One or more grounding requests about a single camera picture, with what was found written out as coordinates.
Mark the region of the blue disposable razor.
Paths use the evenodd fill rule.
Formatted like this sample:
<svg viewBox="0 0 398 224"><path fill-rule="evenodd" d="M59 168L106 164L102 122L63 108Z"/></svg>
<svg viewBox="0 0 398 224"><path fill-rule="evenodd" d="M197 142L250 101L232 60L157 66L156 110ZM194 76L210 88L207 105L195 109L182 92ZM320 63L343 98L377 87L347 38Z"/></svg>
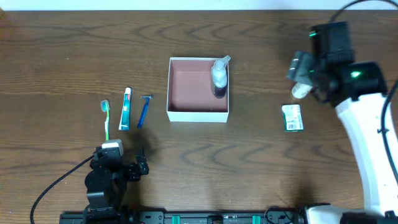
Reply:
<svg viewBox="0 0 398 224"><path fill-rule="evenodd" d="M144 125L144 121L145 121L145 118L146 118L147 110L149 108L149 102L150 102L150 99L152 99L152 98L153 98L152 95L143 95L143 96L141 96L141 99L144 99L146 102L145 102L145 104L143 106L142 113L141 113L141 116L140 116L138 124L137 124L137 128L138 129L142 129L142 127Z"/></svg>

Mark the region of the teal white toothpaste tube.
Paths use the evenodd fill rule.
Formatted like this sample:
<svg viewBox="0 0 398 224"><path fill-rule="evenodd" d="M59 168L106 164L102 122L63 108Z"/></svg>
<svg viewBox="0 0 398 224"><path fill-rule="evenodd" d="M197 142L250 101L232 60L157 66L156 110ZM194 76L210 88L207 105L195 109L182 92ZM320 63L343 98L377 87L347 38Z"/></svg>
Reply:
<svg viewBox="0 0 398 224"><path fill-rule="evenodd" d="M121 119L119 122L120 131L130 130L131 95L132 89L130 87L127 87L124 92Z"/></svg>

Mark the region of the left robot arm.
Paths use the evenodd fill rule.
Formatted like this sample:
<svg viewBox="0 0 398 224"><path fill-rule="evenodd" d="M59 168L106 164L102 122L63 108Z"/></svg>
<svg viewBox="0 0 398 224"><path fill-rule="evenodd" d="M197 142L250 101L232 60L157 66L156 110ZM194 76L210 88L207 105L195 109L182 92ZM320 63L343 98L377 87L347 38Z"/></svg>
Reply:
<svg viewBox="0 0 398 224"><path fill-rule="evenodd" d="M128 182L138 182L149 173L144 150L136 160L123 162L120 142L98 146L90 161L91 172L85 178L89 205L83 211L83 223L138 223L139 215L123 205Z"/></svg>

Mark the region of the white box pink interior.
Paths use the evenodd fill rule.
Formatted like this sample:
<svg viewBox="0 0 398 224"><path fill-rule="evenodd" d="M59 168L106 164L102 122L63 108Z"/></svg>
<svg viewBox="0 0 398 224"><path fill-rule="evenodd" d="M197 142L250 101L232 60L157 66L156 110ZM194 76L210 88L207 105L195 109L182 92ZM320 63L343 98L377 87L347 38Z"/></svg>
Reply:
<svg viewBox="0 0 398 224"><path fill-rule="evenodd" d="M229 92L213 94L211 68L217 58L171 57L166 111L171 122L225 123Z"/></svg>

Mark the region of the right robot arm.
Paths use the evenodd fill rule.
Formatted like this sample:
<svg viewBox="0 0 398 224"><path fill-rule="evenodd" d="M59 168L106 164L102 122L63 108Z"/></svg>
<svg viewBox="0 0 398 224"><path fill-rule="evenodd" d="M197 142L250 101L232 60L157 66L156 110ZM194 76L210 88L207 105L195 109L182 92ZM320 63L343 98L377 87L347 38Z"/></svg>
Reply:
<svg viewBox="0 0 398 224"><path fill-rule="evenodd" d="M296 223L397 223L397 134L387 90L376 62L343 60L331 65L297 51L288 78L326 94L353 148L361 176L364 207L329 204L305 207Z"/></svg>

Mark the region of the clear pump spray bottle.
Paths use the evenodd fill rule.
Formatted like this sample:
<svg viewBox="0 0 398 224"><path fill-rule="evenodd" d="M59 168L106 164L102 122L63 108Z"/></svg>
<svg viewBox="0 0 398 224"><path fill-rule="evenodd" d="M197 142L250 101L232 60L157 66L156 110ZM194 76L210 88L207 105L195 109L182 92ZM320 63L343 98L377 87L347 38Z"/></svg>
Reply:
<svg viewBox="0 0 398 224"><path fill-rule="evenodd" d="M229 55L218 59L211 68L212 92L216 98L223 98L228 87L227 65L231 60Z"/></svg>

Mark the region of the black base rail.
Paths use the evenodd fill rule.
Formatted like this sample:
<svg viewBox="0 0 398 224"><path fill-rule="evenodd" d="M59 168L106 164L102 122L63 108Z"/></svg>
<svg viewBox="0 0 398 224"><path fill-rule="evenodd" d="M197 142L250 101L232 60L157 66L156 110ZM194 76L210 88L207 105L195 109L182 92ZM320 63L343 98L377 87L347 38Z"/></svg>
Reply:
<svg viewBox="0 0 398 224"><path fill-rule="evenodd" d="M127 212L113 216L99 216L91 212L65 212L60 224L305 224L304 215L292 210L271 209L265 212Z"/></svg>

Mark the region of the green white soap box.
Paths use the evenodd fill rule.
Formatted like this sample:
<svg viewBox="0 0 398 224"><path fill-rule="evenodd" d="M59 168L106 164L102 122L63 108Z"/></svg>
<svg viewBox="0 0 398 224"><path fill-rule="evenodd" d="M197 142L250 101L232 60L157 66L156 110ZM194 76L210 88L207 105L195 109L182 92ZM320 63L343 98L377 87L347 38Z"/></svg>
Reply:
<svg viewBox="0 0 398 224"><path fill-rule="evenodd" d="M304 130L300 105L282 105L285 132L302 132Z"/></svg>

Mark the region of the white cosmetic squeeze tube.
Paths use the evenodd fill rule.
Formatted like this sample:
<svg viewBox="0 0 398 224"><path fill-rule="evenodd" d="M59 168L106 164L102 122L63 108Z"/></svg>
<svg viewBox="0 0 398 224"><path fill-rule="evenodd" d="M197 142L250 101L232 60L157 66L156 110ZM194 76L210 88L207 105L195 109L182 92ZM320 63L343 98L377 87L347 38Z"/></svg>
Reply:
<svg viewBox="0 0 398 224"><path fill-rule="evenodd" d="M312 88L313 87L308 84L296 83L291 90L291 96L295 100L301 100L310 93Z"/></svg>

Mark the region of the green toothbrush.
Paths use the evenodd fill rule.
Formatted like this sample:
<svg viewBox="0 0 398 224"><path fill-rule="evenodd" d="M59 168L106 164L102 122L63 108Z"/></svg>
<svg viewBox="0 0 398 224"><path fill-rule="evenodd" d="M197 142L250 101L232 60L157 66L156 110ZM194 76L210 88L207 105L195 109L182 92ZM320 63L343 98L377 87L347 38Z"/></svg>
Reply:
<svg viewBox="0 0 398 224"><path fill-rule="evenodd" d="M110 114L110 106L108 100L101 101L101 110L106 114L106 119L104 121L104 131L105 131L105 140L109 140L109 114Z"/></svg>

